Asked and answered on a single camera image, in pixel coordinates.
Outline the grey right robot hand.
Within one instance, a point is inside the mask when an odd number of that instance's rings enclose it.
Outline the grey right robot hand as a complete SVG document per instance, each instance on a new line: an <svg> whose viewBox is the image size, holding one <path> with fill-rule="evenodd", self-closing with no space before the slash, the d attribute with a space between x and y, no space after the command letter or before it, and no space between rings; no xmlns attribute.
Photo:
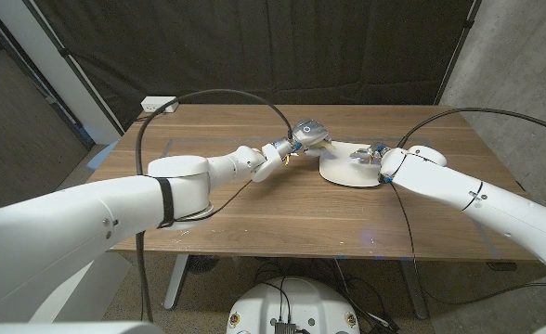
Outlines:
<svg viewBox="0 0 546 334"><path fill-rule="evenodd" d="M349 158L360 164L378 165L382 164L385 154L391 150L386 144L375 143L365 148L358 148L353 151Z"/></svg>

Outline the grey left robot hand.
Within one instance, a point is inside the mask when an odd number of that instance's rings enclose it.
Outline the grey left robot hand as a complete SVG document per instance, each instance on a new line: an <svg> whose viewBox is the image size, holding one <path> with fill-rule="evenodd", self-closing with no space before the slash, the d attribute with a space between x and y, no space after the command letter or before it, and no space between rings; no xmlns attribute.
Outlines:
<svg viewBox="0 0 546 334"><path fill-rule="evenodd" d="M273 143L281 155L305 154L308 157L320 157L324 152L335 151L332 139L325 127L318 121L304 119L297 123L288 137Z"/></svg>

